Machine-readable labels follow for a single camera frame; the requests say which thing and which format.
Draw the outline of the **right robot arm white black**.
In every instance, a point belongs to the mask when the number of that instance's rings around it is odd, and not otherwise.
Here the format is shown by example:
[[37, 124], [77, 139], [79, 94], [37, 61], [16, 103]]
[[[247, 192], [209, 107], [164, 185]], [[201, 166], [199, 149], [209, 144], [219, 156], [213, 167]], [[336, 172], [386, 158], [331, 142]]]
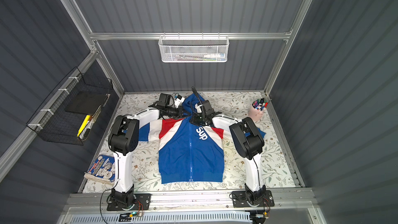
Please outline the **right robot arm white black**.
[[233, 119], [216, 112], [209, 116], [194, 114], [191, 122], [198, 126], [223, 129], [231, 134], [237, 153], [244, 158], [246, 201], [251, 206], [263, 204], [266, 197], [266, 186], [261, 175], [264, 138], [254, 121], [249, 117]]

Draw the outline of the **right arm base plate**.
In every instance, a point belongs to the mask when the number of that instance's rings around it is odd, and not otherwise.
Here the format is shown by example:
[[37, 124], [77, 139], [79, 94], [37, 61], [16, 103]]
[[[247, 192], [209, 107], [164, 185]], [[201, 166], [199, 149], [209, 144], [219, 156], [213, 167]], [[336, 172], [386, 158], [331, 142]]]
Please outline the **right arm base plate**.
[[263, 194], [253, 194], [250, 191], [233, 191], [229, 194], [229, 197], [235, 208], [275, 206], [270, 190], [266, 190]]

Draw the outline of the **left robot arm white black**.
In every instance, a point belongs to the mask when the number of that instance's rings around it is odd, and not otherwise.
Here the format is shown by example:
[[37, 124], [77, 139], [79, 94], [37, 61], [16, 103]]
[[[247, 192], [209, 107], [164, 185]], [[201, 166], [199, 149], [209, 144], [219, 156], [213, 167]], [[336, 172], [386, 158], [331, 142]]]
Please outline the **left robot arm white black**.
[[107, 199], [107, 210], [130, 210], [135, 207], [132, 171], [133, 151], [139, 143], [139, 129], [163, 115], [170, 118], [183, 118], [183, 107], [148, 108], [135, 115], [116, 117], [108, 138], [109, 149], [115, 158], [115, 185]]

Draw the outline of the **blue red white jacket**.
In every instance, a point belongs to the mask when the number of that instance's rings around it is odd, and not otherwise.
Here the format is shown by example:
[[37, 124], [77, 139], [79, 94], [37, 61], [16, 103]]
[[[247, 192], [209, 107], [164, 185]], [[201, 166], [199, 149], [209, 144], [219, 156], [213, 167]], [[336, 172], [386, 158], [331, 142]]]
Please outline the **blue red white jacket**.
[[191, 124], [189, 118], [158, 119], [140, 128], [139, 141], [159, 142], [162, 183], [222, 182], [224, 130]]

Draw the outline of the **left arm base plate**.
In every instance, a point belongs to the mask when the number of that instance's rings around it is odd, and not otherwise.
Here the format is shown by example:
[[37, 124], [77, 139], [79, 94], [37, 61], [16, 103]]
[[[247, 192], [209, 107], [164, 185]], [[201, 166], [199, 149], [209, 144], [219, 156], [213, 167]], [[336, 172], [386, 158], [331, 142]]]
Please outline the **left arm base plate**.
[[129, 207], [117, 203], [111, 196], [107, 197], [107, 211], [146, 211], [149, 210], [152, 194], [135, 194], [135, 201]]

